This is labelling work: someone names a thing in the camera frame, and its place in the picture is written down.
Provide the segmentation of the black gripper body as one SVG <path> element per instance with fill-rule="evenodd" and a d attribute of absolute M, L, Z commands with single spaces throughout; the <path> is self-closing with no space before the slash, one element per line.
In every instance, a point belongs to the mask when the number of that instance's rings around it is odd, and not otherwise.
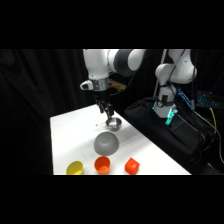
<path fill-rule="evenodd" d="M 95 91 L 94 96 L 98 106 L 106 106 L 109 103 L 109 90 Z"/>

